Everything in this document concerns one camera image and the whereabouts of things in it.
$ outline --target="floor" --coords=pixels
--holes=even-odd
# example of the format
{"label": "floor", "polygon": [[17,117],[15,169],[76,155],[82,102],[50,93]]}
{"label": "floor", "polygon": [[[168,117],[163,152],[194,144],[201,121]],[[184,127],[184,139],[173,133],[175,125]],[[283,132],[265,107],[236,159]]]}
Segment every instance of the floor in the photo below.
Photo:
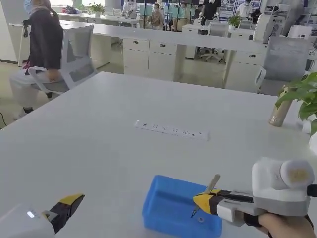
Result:
{"label": "floor", "polygon": [[[112,73],[123,74],[123,53],[120,48],[113,46],[111,63],[98,69]],[[222,87],[222,78],[225,64],[218,64],[216,59],[204,62],[202,59],[186,59],[184,65],[184,74],[179,82],[196,84],[210,87]],[[14,122],[13,115],[18,113],[21,108],[14,101],[9,83],[9,77],[20,68],[17,65],[0,62],[0,112],[4,116],[6,124]],[[35,108],[48,102],[46,95],[42,92],[38,95],[38,102]],[[0,119],[0,128],[5,125]]]}

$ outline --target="metal bottle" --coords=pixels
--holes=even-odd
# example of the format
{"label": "metal bottle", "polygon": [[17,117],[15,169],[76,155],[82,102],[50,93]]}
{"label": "metal bottle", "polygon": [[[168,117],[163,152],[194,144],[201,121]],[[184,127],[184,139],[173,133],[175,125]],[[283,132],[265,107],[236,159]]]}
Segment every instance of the metal bottle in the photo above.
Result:
{"label": "metal bottle", "polygon": [[[281,94],[279,95],[278,98],[281,98],[285,94],[287,94],[291,91],[295,91],[295,90],[296,90],[296,88],[283,86],[283,92],[281,92]],[[273,113],[271,115],[271,118],[268,121],[268,123],[270,123],[271,125],[274,125],[274,126],[282,126],[283,122],[286,118],[287,112],[288,112],[289,108],[291,107],[291,104],[292,104],[292,100],[282,102],[282,104],[279,108],[277,108],[275,106]]]}

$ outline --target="black jacket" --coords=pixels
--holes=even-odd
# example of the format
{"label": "black jacket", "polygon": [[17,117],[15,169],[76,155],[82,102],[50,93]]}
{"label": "black jacket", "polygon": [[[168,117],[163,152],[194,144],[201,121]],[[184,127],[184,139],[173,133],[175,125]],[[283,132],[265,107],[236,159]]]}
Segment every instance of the black jacket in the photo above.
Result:
{"label": "black jacket", "polygon": [[30,67],[60,69],[63,28],[48,10],[39,10],[30,17]]}

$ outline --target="chair armrest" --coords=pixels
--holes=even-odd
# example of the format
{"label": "chair armrest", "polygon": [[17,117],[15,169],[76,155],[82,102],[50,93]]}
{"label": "chair armrest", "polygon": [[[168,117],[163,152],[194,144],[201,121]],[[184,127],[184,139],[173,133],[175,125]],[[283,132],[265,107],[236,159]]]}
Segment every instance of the chair armrest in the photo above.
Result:
{"label": "chair armrest", "polygon": [[43,92],[48,92],[47,88],[44,86],[44,84],[40,81],[38,78],[36,71],[42,71],[46,72],[46,68],[41,68],[41,67],[31,67],[28,69],[29,74],[34,78],[35,83],[38,85],[38,87],[43,91]]}
{"label": "chair armrest", "polygon": [[263,80],[265,79],[266,76],[266,69],[264,69],[263,67],[260,67],[260,70],[255,78],[255,85],[259,88],[263,82]]}

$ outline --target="electrical outlet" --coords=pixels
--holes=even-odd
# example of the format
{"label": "electrical outlet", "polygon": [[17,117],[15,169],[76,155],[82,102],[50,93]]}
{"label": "electrical outlet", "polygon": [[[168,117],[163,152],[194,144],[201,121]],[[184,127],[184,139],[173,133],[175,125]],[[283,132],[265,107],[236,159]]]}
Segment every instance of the electrical outlet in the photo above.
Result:
{"label": "electrical outlet", "polygon": [[159,124],[148,123],[148,122],[139,121],[139,120],[136,121],[134,126],[136,128],[155,131],[155,132],[161,132],[161,133],[170,134],[170,135],[183,136],[183,137],[188,137],[188,138],[198,139],[198,140],[205,140],[205,141],[209,140],[209,133],[204,131],[184,130],[184,129],[176,128],[174,126],[159,125]]}

